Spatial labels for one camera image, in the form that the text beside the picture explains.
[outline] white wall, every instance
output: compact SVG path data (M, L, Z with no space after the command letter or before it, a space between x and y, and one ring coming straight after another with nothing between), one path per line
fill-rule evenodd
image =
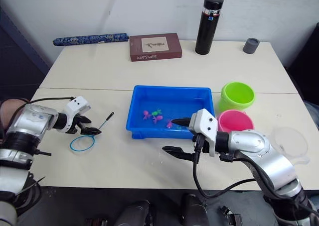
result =
M1 0L35 49L52 64L57 37L177 32L196 39L203 0ZM215 40L270 41L289 65L319 22L319 0L225 0Z

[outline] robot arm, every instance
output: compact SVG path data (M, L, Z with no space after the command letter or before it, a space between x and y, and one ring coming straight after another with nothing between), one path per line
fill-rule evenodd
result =
M81 114L90 109L83 97L71 100L61 113L55 109L26 104L22 113L15 117L0 145L0 224L15 225L16 207L27 201L25 191L34 184L29 169L35 154L51 155L37 149L47 130L57 129L62 133L97 135L101 131L83 124L91 121Z
M225 162L241 161L252 172L264 193L264 199L274 210L279 225L310 226L314 214L292 163L278 153L265 135L254 131L217 131L217 120L206 109L189 118L173 123L188 126L194 134L194 153L184 153L181 148L166 146L163 150L179 159L194 162L194 179L201 194L206 195L197 180L196 164L201 151L210 156L219 154Z

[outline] pink toy fish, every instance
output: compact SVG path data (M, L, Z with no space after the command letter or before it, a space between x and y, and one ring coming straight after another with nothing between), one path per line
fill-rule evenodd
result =
M163 120L163 116L162 115L153 116L154 124L156 124L159 120Z
M151 114L149 114L148 111L143 111L143 115L144 115L143 120L146 120L151 117Z
M167 127L168 129L171 129L171 128L173 127L173 123L171 122L171 120L168 121L166 127Z

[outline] brown book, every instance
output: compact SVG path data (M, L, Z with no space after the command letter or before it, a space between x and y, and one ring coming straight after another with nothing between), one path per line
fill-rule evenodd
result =
M131 61L181 58L177 33L130 36Z

